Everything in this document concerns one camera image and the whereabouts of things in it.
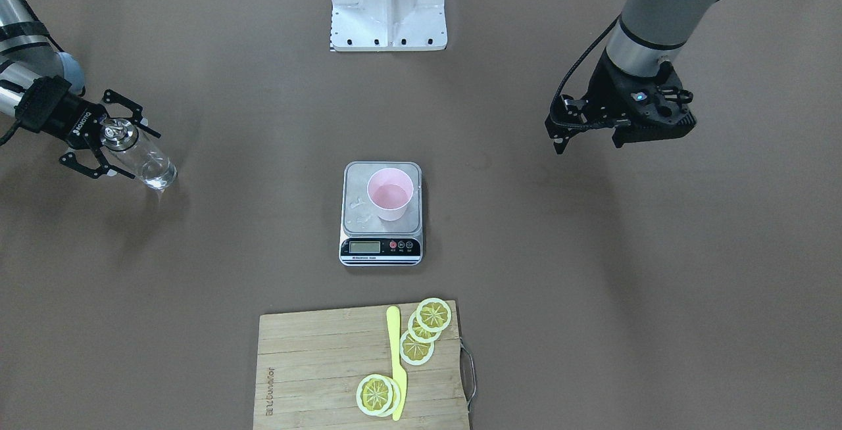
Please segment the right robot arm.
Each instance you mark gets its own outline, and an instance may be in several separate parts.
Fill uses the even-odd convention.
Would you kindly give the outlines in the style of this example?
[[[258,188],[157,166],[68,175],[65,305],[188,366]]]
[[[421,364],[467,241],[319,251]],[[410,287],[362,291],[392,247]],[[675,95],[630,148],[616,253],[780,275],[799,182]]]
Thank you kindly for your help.
[[[87,101],[80,64],[27,0],[1,0],[1,85],[2,113],[13,119],[3,143],[19,130],[47,133],[67,145],[60,163],[89,178],[120,174],[157,191],[175,180],[142,106],[113,89]]]

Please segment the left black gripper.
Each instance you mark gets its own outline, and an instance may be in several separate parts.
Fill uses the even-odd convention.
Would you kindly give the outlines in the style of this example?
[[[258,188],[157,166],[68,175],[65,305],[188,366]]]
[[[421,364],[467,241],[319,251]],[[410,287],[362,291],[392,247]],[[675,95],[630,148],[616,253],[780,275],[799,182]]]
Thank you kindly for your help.
[[[572,137],[593,127],[587,121],[585,109],[591,103],[596,108],[604,108],[610,119],[628,119],[614,125],[612,142],[617,149],[626,143],[635,142],[635,126],[629,119],[632,98],[630,95],[641,89],[653,89],[665,81],[664,76],[639,77],[625,73],[602,52],[593,71],[585,99],[574,99],[571,95],[557,95],[551,101],[545,129],[553,140],[557,155],[562,155]]]

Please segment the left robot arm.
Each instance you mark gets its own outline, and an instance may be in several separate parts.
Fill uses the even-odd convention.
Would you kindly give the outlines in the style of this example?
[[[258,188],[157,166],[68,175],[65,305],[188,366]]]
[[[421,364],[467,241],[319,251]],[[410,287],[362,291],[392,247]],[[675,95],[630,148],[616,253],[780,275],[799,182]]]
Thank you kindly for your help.
[[[556,154],[577,134],[612,130],[612,142],[679,139],[697,126],[693,94],[673,61],[707,10],[719,0],[626,0],[599,34],[607,41],[580,99],[557,89],[545,128]]]

